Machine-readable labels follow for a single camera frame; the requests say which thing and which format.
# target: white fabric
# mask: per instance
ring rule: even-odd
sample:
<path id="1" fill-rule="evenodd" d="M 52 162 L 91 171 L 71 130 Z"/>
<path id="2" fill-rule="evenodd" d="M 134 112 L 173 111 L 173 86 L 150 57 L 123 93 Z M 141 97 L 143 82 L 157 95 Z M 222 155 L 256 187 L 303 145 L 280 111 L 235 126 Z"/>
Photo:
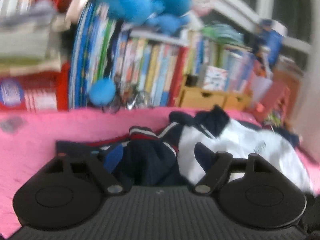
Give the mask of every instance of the white fabric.
<path id="1" fill-rule="evenodd" d="M 233 119 L 224 128 L 219 138 L 208 138 L 194 127 L 183 128 L 177 159 L 181 175 L 192 184 L 198 183 L 205 175 L 195 159 L 194 149 L 198 142 L 203 143 L 212 152 L 226 151 L 235 158 L 248 158 L 250 153 L 257 153 L 302 191 L 312 192 L 308 173 L 286 139 L 270 130 L 255 131 L 246 128 Z M 241 174 L 232 174 L 230 180 L 239 176 Z"/>

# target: pink surface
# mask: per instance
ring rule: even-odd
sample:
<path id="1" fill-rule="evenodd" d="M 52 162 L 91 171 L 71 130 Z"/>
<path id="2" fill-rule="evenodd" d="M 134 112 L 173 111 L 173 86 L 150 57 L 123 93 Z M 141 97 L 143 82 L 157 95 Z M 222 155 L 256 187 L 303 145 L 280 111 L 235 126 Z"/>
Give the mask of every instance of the pink surface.
<path id="1" fill-rule="evenodd" d="M 128 133 L 132 125 L 158 130 L 168 124 L 168 115 L 180 108 L 156 108 L 145 110 L 121 110 L 116 115 L 99 110 L 75 110 L 71 113 L 19 114 L 26 124 L 15 134 L 0 131 L 0 233 L 10 236 L 20 224 L 12 208 L 15 192 L 39 168 L 54 156 L 56 140 L 99 141 Z M 184 109 L 194 115 L 195 110 Z M 249 114 L 229 111 L 230 117 L 256 123 Z M 7 114 L 0 114 L 0 120 Z M 312 164 L 298 152 L 307 167 L 316 192 L 320 192 L 319 165 Z"/>

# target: bed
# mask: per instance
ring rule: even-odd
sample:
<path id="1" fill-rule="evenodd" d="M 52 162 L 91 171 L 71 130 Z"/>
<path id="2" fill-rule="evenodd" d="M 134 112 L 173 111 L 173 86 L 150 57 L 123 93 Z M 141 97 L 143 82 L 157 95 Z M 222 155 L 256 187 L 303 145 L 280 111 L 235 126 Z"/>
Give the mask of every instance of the bed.
<path id="1" fill-rule="evenodd" d="M 54 157 L 55 141 L 99 141 L 128 133 L 133 125 L 159 130 L 168 124 L 168 115 L 180 108 L 155 108 L 126 111 L 116 115 L 95 109 L 74 110 L 69 113 L 19 114 L 25 124 L 14 134 L 0 131 L 0 233 L 4 237 L 15 232 L 20 224 L 12 208 L 15 192 L 45 163 Z M 194 115 L 197 110 L 183 109 Z M 228 111 L 231 118 L 259 125 L 246 113 Z M 0 120 L 8 114 L 1 114 Z M 308 171 L 315 194 L 320 192 L 320 167 L 296 150 Z"/>

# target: black circular disc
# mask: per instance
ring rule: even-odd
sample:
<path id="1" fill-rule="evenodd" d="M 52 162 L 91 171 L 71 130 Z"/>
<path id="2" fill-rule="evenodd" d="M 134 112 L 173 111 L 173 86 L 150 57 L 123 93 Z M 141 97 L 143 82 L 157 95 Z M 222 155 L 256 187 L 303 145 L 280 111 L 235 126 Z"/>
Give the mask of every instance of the black circular disc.
<path id="1" fill-rule="evenodd" d="M 255 173 L 224 185 L 219 205 L 233 220 L 263 229 L 285 227 L 303 214 L 306 199 L 293 184 L 272 173 Z"/>
<path id="2" fill-rule="evenodd" d="M 84 180 L 63 173 L 42 174 L 17 191 L 13 208 L 28 226 L 67 228 L 93 215 L 101 198 L 99 189 Z"/>

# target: blue ball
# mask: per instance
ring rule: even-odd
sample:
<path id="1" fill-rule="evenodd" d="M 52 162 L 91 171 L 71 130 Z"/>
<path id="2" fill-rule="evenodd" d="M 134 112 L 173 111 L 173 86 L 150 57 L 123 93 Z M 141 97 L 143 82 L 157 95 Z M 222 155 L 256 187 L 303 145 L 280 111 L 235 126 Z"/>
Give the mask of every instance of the blue ball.
<path id="1" fill-rule="evenodd" d="M 109 78 L 100 79 L 92 85 L 89 91 L 89 100 L 95 106 L 106 106 L 116 94 L 116 86 Z"/>

